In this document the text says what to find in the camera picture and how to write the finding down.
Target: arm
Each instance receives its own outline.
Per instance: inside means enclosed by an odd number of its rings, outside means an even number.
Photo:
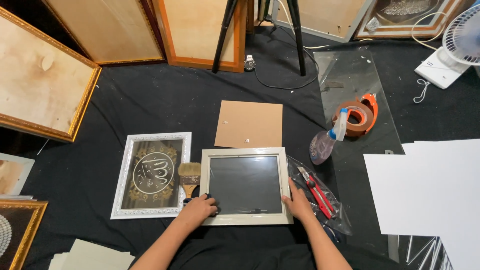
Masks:
[[[130,270],[166,270],[187,236],[216,213],[215,199],[206,198],[206,194],[193,198]]]
[[[292,199],[282,196],[282,201],[287,205],[290,212],[300,220],[307,231],[317,269],[352,270],[352,267],[343,258],[315,217],[303,190],[297,189],[290,178],[288,183],[290,184]]]

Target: red utility knife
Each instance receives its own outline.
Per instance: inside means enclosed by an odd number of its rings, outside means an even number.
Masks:
[[[327,219],[331,219],[332,217],[335,216],[334,210],[328,199],[326,198],[325,194],[323,191],[320,189],[320,187],[317,185],[317,183],[313,180],[313,177],[308,174],[307,171],[303,167],[297,167],[307,182],[307,186],[310,189],[311,193],[315,197],[315,200],[318,203],[318,207],[322,211],[322,213],[327,217]]]

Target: paint brush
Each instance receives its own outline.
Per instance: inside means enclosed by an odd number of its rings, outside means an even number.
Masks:
[[[201,164],[197,162],[182,163],[179,166],[180,185],[185,190],[186,198],[192,197],[193,190],[200,183]]]

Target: electric fan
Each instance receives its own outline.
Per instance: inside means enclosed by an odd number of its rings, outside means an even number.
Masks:
[[[480,4],[455,18],[438,48],[415,72],[441,89],[447,88],[471,65],[480,66]]]

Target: wooden brush handle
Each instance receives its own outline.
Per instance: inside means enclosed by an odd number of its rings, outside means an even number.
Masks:
[[[192,197],[192,192],[196,187],[197,187],[197,185],[195,185],[195,184],[183,185],[183,190],[185,190],[185,194],[186,194],[185,198],[191,198]]]

